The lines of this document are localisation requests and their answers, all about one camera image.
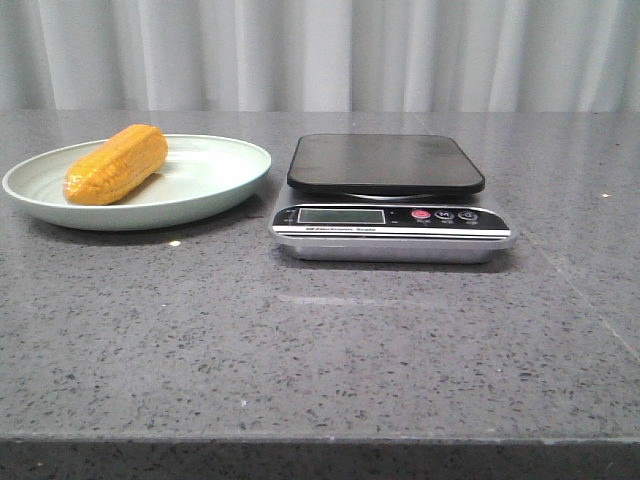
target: gray granite countertop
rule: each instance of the gray granite countertop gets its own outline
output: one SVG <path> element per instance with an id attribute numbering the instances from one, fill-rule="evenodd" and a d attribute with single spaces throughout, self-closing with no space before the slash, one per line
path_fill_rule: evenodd
<path id="1" fill-rule="evenodd" d="M 249 200 L 159 230 L 57 227 L 3 194 L 0 477 L 640 478 L 640 114 L 0 120 L 2 174 L 135 122 L 273 160 Z M 330 132 L 454 138 L 515 247 L 283 255 L 267 226 L 297 139 Z"/>

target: light green plate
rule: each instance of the light green plate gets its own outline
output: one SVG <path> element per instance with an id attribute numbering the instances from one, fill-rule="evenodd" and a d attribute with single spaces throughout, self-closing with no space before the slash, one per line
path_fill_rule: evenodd
<path id="1" fill-rule="evenodd" d="M 104 142 L 43 153 L 2 179 L 5 191 L 30 215 L 83 230 L 145 230 L 223 212 L 255 193 L 271 167 L 269 153 L 251 143 L 207 135 L 165 135 L 165 165 L 118 203 L 82 206 L 63 196 L 69 166 Z"/>

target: lcd screen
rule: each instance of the lcd screen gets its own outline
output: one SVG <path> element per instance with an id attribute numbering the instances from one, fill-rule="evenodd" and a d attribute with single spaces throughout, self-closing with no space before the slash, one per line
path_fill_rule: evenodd
<path id="1" fill-rule="evenodd" d="M 384 224 L 384 212 L 356 208 L 301 208 L 298 223 Z"/>

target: digital kitchen scale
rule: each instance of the digital kitchen scale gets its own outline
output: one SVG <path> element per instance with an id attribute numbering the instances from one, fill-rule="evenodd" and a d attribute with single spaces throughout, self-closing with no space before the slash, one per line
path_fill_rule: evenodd
<path id="1" fill-rule="evenodd" d="M 308 135 L 270 230 L 306 260 L 481 263 L 517 236 L 484 186 L 448 137 Z"/>

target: curtain fold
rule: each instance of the curtain fold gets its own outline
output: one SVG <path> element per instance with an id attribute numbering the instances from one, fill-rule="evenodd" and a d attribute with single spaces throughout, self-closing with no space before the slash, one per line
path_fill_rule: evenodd
<path id="1" fill-rule="evenodd" d="M 0 107 L 640 109 L 637 0 L 4 0 Z"/>

